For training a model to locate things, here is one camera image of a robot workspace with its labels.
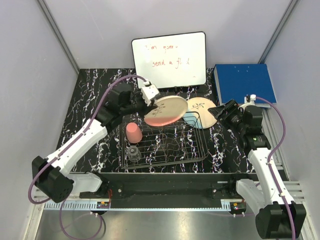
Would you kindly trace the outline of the blue and cream plate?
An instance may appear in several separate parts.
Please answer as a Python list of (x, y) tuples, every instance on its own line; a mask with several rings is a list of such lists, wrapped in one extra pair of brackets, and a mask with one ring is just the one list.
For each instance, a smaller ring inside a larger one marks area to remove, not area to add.
[(188, 110), (183, 115), (183, 120), (190, 126), (198, 129), (208, 129), (217, 123), (215, 117), (208, 111), (216, 105), (204, 97), (193, 97), (188, 101)]

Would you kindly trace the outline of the pink plastic cup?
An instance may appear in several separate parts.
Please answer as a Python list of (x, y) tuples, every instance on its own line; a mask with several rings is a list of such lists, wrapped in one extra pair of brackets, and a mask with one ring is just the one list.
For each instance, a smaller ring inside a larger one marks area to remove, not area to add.
[(136, 123), (134, 122), (128, 123), (126, 125), (125, 130), (126, 130), (126, 137), (130, 143), (137, 144), (142, 140), (143, 138), (142, 131)]

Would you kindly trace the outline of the pink and cream plate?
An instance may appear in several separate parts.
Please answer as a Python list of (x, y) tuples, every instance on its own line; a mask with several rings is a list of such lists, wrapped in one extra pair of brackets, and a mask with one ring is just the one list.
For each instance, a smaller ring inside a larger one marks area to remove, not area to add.
[(180, 96), (165, 96), (154, 102), (157, 108), (144, 117), (144, 122), (152, 127), (163, 127), (175, 123), (188, 110), (188, 102)]

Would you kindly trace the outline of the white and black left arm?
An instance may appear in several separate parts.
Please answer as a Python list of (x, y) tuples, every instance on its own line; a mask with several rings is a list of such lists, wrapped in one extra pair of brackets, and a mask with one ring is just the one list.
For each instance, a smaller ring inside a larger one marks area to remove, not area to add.
[(159, 90), (154, 84), (146, 81), (137, 95), (132, 96), (132, 93), (130, 85), (119, 80), (112, 83), (92, 117), (77, 133), (47, 157), (37, 156), (32, 161), (33, 180), (28, 189), (31, 203), (37, 203), (32, 197), (33, 187), (55, 203), (63, 202), (71, 194), (92, 193), (103, 198), (108, 193), (108, 181), (99, 173), (72, 173), (71, 170), (85, 153), (117, 128), (125, 116), (138, 113), (144, 117), (156, 108)]

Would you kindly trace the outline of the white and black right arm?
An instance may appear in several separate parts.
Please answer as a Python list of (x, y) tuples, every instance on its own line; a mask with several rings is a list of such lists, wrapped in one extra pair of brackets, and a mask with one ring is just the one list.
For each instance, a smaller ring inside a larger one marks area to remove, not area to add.
[(297, 239), (300, 236), (307, 212), (303, 204), (296, 203), (285, 186), (273, 160), (271, 148), (262, 131), (263, 111), (256, 106), (256, 97), (246, 98), (245, 104), (235, 100), (208, 112), (225, 128), (239, 134), (239, 143), (252, 164), (259, 186), (249, 178), (236, 179), (227, 185), (228, 195), (240, 196), (255, 215), (259, 236), (266, 239)]

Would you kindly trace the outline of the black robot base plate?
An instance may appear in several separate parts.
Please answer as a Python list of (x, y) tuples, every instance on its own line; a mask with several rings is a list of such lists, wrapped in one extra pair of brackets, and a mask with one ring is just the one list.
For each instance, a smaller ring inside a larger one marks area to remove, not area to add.
[(254, 173), (103, 173), (113, 209), (212, 209), (240, 199), (235, 183)]

